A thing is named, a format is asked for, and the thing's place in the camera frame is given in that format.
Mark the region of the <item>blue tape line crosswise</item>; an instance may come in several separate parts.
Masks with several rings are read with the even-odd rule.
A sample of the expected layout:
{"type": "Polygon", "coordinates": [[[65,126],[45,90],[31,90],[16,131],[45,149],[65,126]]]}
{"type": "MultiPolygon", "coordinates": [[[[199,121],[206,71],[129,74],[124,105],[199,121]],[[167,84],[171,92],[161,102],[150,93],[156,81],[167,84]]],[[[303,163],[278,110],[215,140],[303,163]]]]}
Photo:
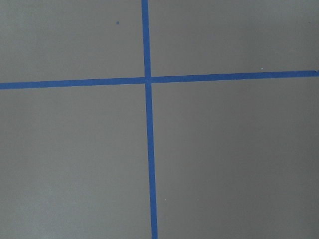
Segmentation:
{"type": "Polygon", "coordinates": [[[227,81],[247,79],[275,79],[275,78],[298,78],[317,77],[318,70],[312,71],[284,71],[284,72],[257,72],[257,73],[231,73],[231,74],[207,74],[207,75],[184,75],[184,76],[153,76],[153,77],[130,77],[130,78],[106,78],[84,80],[57,80],[57,81],[33,81],[33,82],[8,82],[1,83],[2,90],[11,89],[36,89],[58,87],[82,87],[104,85],[131,85],[146,83],[179,83],[201,81],[227,81]]]}

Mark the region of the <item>blue tape line lengthwise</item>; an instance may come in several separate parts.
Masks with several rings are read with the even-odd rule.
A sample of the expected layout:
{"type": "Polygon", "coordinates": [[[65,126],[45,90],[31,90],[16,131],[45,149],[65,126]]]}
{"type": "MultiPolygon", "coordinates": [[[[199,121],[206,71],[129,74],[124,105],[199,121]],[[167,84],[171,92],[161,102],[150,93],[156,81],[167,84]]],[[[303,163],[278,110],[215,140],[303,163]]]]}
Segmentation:
{"type": "Polygon", "coordinates": [[[154,151],[152,73],[151,73],[149,6],[148,6],[147,0],[142,0],[142,24],[143,24],[143,47],[144,47],[151,233],[152,233],[152,238],[157,239],[158,238],[158,219],[157,219],[156,173],[155,173],[155,151],[154,151]]]}

